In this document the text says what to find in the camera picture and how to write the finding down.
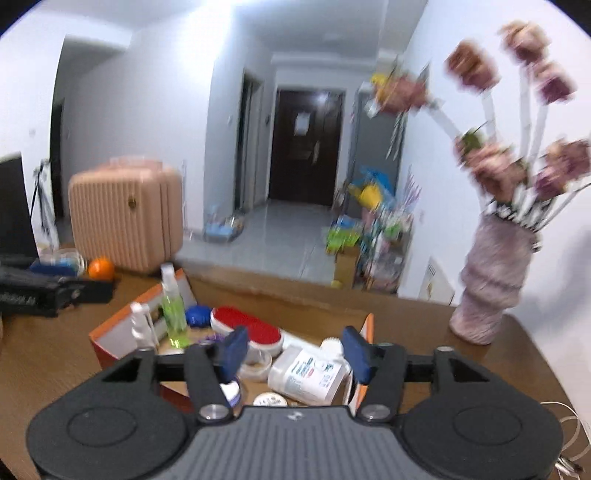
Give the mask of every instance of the white spray bottle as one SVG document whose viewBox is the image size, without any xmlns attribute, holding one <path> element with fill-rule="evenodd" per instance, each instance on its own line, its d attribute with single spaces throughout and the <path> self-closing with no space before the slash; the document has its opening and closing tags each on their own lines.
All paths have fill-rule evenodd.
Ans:
<svg viewBox="0 0 591 480">
<path fill-rule="evenodd" d="M 150 307 L 133 302 L 131 305 L 131 334 L 138 348 L 156 348 L 158 337 L 150 317 Z"/>
</svg>

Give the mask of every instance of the pink vase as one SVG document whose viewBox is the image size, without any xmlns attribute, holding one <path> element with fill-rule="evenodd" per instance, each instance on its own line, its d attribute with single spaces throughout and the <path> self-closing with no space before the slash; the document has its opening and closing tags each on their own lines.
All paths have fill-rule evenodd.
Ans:
<svg viewBox="0 0 591 480">
<path fill-rule="evenodd" d="M 482 216 L 462 270 L 466 288 L 450 320 L 458 337 L 477 345 L 492 343 L 503 311 L 519 303 L 535 242 L 535 233 L 516 223 Z"/>
</svg>

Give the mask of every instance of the green liquid bottle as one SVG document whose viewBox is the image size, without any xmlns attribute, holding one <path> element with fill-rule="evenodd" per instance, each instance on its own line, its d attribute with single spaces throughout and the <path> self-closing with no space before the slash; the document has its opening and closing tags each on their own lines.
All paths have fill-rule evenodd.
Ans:
<svg viewBox="0 0 591 480">
<path fill-rule="evenodd" d="M 187 335 L 187 318 L 183 298 L 178 290 L 177 279 L 174 276 L 172 264 L 164 264 L 162 271 L 162 310 L 170 344 L 174 348 L 187 348 L 191 345 Z"/>
</svg>

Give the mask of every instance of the spray bottle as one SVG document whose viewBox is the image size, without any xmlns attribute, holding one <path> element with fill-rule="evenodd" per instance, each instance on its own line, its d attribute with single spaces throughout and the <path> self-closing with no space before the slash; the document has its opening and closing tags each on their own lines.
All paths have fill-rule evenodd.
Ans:
<svg viewBox="0 0 591 480">
<path fill-rule="evenodd" d="M 168 338 L 174 348 L 186 348 L 191 342 L 187 336 L 187 319 L 185 317 L 183 298 L 178 290 L 174 267 L 167 263 L 161 266 L 162 271 L 162 310 L 166 321 Z"/>
<path fill-rule="evenodd" d="M 146 304 L 133 302 L 131 305 L 131 334 L 134 336 L 138 348 L 156 348 L 158 337 L 151 321 L 150 307 Z"/>
</svg>

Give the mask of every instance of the orange fruit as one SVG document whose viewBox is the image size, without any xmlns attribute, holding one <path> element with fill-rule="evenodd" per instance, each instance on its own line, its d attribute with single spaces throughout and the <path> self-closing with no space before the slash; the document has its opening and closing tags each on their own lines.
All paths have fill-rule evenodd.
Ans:
<svg viewBox="0 0 591 480">
<path fill-rule="evenodd" d="M 93 280 L 113 281 L 115 279 L 115 266 L 106 257 L 100 257 L 88 265 L 88 276 Z"/>
</svg>

